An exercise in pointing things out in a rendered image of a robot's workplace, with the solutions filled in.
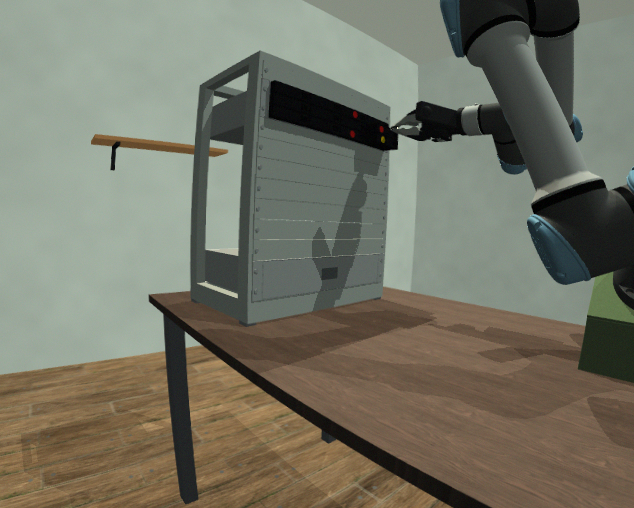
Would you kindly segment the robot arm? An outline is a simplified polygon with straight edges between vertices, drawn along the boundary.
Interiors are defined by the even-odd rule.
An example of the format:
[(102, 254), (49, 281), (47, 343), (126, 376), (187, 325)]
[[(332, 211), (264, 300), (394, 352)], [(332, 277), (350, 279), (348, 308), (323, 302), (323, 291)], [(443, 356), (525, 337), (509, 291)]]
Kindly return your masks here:
[(577, 145), (578, 0), (440, 0), (440, 8), (455, 56), (482, 67), (499, 102), (465, 107), (463, 130), (492, 134), (504, 172), (528, 169), (536, 194), (527, 226), (546, 270), (562, 285), (613, 272), (616, 294), (634, 310), (634, 167), (608, 191)]

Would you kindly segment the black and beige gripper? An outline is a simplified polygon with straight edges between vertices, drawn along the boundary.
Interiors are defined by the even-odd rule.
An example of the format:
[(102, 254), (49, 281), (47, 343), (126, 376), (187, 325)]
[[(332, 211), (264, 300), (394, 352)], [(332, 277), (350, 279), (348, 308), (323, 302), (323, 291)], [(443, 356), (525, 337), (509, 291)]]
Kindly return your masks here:
[[(440, 140), (439, 142), (452, 141), (452, 135), (456, 135), (456, 134), (461, 134), (462, 136), (466, 135), (461, 123), (461, 114), (463, 109), (464, 108), (459, 108), (456, 113), (457, 129), (449, 129), (449, 128), (445, 128), (441, 126), (436, 126), (434, 124), (418, 121), (415, 119), (416, 109), (408, 113), (405, 117), (400, 119), (390, 128), (391, 128), (391, 131), (395, 133), (412, 138), (417, 141), (426, 141), (427, 139), (430, 140), (431, 137), (433, 138), (432, 141), (434, 142), (438, 142), (438, 140)], [(422, 127), (419, 129), (416, 126), (418, 126), (419, 123), (421, 122), (422, 122)], [(411, 127), (410, 129), (405, 129), (405, 128), (398, 129), (402, 125), (409, 125), (414, 127)]]

